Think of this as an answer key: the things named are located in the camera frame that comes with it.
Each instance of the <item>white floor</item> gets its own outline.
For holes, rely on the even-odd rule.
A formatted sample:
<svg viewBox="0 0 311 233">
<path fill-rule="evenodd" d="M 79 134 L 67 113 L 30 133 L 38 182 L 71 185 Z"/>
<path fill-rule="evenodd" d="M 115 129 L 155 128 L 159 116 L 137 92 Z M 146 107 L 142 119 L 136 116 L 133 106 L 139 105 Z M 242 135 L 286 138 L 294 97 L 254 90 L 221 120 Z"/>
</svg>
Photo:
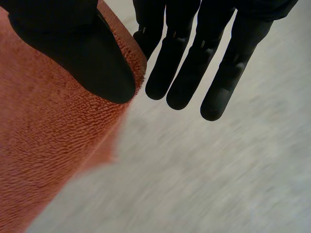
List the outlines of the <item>white floor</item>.
<svg viewBox="0 0 311 233">
<path fill-rule="evenodd" d="M 107 3 L 133 33 L 132 0 Z M 204 121 L 199 107 L 229 27 L 185 110 L 141 91 L 119 162 L 70 183 L 29 232 L 309 233 L 310 21 L 311 1 L 299 0 L 273 25 L 219 121 Z"/>
</svg>

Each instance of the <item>black glove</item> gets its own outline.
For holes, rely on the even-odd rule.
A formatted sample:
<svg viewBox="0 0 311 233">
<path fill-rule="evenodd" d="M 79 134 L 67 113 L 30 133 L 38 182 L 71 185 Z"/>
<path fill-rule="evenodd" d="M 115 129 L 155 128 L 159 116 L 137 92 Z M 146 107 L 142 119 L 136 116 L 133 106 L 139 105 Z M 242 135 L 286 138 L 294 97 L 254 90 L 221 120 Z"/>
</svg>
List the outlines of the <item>black glove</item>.
<svg viewBox="0 0 311 233">
<path fill-rule="evenodd" d="M 126 103 L 135 93 L 135 81 L 97 1 L 0 0 L 0 6 L 27 44 L 56 61 L 86 90 Z"/>
<path fill-rule="evenodd" d="M 185 108 L 237 8 L 230 43 L 201 105 L 201 115 L 206 120 L 219 119 L 257 44 L 268 34 L 273 21 L 285 17 L 297 1 L 133 0 L 139 24 L 134 38 L 147 58 L 150 58 L 160 42 L 166 7 L 168 31 L 146 85 L 147 95 L 159 100 L 168 92 L 167 103 L 171 108 Z M 189 41 L 192 21 L 198 10 L 194 43 L 169 90 Z"/>
</svg>

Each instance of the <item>fingertip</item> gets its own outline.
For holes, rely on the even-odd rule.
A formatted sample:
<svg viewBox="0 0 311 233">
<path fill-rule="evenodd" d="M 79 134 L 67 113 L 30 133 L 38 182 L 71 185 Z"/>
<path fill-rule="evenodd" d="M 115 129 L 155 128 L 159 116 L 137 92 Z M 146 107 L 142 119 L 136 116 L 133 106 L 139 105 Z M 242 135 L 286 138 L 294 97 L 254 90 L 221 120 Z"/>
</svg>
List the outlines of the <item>fingertip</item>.
<svg viewBox="0 0 311 233">
<path fill-rule="evenodd" d="M 200 113 L 201 116 L 208 121 L 216 121 L 223 115 L 223 113 L 217 109 L 206 108 L 203 106 L 201 106 Z"/>
<path fill-rule="evenodd" d="M 201 105 L 201 116 L 208 121 L 218 120 L 224 113 L 232 93 L 224 88 L 210 89 Z"/>
<path fill-rule="evenodd" d="M 178 96 L 173 95 L 170 91 L 166 96 L 166 102 L 174 110 L 182 110 L 187 106 L 187 102 L 179 100 Z"/>
<path fill-rule="evenodd" d="M 161 93 L 156 86 L 147 84 L 145 88 L 146 95 L 152 100 L 160 100 L 165 96 L 165 93 Z"/>
</svg>

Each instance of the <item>orange fleece fabric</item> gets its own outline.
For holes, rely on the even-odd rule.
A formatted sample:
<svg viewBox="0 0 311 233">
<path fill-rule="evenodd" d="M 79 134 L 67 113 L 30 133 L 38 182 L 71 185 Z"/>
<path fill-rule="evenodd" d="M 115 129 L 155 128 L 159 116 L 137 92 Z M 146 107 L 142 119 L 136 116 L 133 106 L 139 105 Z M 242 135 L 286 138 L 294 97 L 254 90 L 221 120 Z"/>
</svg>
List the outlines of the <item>orange fleece fabric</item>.
<svg viewBox="0 0 311 233">
<path fill-rule="evenodd" d="M 100 1 L 139 90 L 146 59 Z M 0 8 L 0 233 L 24 232 L 77 172 L 108 162 L 129 104 L 84 90 L 64 69 L 24 43 Z"/>
</svg>

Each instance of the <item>blurred floor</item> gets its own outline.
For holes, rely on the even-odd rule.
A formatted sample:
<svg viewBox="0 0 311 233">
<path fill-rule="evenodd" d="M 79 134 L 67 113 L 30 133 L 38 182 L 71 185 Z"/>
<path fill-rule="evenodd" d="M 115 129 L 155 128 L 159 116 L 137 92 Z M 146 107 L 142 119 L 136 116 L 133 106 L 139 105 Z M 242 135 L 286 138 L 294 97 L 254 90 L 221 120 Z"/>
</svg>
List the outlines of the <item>blurred floor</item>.
<svg viewBox="0 0 311 233">
<path fill-rule="evenodd" d="M 133 33 L 132 0 L 107 3 Z M 275 22 L 224 116 L 207 122 L 199 108 L 231 21 L 189 106 L 171 110 L 142 90 L 118 162 L 67 185 L 29 232 L 309 233 L 310 21 L 311 1 L 299 0 Z"/>
</svg>

